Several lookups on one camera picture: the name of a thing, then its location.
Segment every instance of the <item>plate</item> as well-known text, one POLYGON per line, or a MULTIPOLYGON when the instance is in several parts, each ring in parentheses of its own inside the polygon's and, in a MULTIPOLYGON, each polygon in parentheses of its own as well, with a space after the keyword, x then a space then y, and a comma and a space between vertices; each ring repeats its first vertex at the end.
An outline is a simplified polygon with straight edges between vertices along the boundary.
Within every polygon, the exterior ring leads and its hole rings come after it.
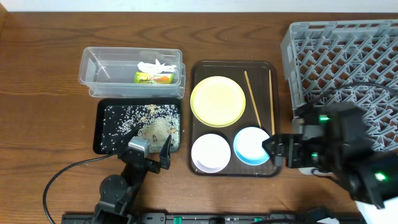
POLYGON ((193 143, 191 157, 197 168, 203 172, 215 173, 228 165, 231 149, 223 137, 205 134, 193 143))
POLYGON ((222 128, 235 123, 243 114, 246 98, 242 88, 226 77, 209 77, 196 85, 191 109, 205 125, 222 128))
POLYGON ((262 148, 262 142, 266 139, 269 139, 269 135, 264 130, 244 128, 235 136, 234 152, 247 165, 261 165, 269 159, 268 153, 262 148))

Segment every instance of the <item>black tray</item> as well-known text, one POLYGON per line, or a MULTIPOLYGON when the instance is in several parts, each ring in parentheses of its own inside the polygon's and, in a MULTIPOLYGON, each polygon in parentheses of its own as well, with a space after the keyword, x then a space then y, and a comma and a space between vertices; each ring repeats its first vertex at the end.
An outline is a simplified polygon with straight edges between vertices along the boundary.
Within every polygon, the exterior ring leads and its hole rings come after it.
POLYGON ((243 128, 249 126, 258 127, 256 114, 254 112, 253 103, 251 101, 248 84, 244 71, 247 71, 254 100, 256 101, 257 111, 259 113, 262 129, 268 135, 272 135, 272 119, 271 119, 271 98, 269 94, 269 70, 271 70, 272 80, 272 96, 274 108, 274 131, 279 132, 279 105, 278 105, 278 89, 277 76, 275 68, 267 62, 233 62, 233 61, 201 61, 198 62, 192 74, 191 92, 194 87, 204 80, 212 76, 224 76, 234 80, 239 84, 246 96, 246 108, 242 117, 234 124, 225 128, 212 128, 201 123, 190 112, 190 150, 188 153, 189 169, 196 175, 204 176, 233 176, 233 177, 273 177, 277 175, 282 167, 275 167, 269 159, 262 165, 250 166, 238 159, 233 150, 233 141, 235 135, 243 128), (230 148, 231 159, 228 165, 221 171, 209 174, 198 169, 192 162, 191 149, 192 144, 204 134, 219 134, 223 136, 230 148))
POLYGON ((105 109, 108 106, 136 106, 136 105, 175 105, 177 111, 180 113, 180 139, 179 146, 181 146, 181 109, 180 100, 176 98, 107 98, 103 99, 98 103, 97 106, 97 117, 95 123, 93 150, 97 154, 110 154, 112 151, 102 151, 102 134, 103 134, 103 122, 105 118, 105 109))

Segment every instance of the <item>wooden stick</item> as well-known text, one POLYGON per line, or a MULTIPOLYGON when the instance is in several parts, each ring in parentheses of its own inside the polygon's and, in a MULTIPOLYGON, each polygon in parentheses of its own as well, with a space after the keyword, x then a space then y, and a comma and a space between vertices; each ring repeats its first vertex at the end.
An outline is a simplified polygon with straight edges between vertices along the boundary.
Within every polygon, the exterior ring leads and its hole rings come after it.
POLYGON ((251 96, 251 101, 253 102, 254 112, 256 112, 257 122, 259 123, 259 127, 261 128, 260 117, 259 117, 259 113, 257 112, 257 106, 256 106, 256 102, 254 101, 253 92, 251 91, 251 86, 250 86, 250 81, 249 81, 249 77, 248 77, 247 71, 244 71, 244 76, 246 77, 246 81, 248 83, 250 96, 251 96))
POLYGON ((269 98, 271 100, 271 124, 272 124, 272 135, 275 134, 275 124, 274 124, 274 104, 272 99, 272 79, 271 70, 269 70, 269 98))

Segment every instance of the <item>white wall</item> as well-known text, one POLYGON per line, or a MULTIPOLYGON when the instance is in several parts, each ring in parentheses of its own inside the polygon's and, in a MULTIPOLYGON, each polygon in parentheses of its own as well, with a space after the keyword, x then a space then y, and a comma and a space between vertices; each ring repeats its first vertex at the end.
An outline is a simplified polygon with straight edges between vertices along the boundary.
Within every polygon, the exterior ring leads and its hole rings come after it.
POLYGON ((398 0, 0 0, 12 11, 398 12, 398 0))

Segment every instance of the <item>green light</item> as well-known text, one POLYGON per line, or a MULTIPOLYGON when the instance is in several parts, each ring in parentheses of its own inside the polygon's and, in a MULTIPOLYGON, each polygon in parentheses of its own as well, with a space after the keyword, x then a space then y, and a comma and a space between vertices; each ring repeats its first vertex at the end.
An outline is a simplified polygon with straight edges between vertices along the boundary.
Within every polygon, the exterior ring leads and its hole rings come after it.
POLYGON ((380 173, 380 172, 375 173, 374 175, 376 176, 376 179, 379 180, 379 181, 383 181, 383 180, 387 179, 387 177, 384 174, 380 173))
POLYGON ((326 115, 321 115, 321 116, 319 116, 319 120, 320 121, 327 121, 327 120, 329 120, 330 118, 328 118, 328 116, 326 116, 326 115))

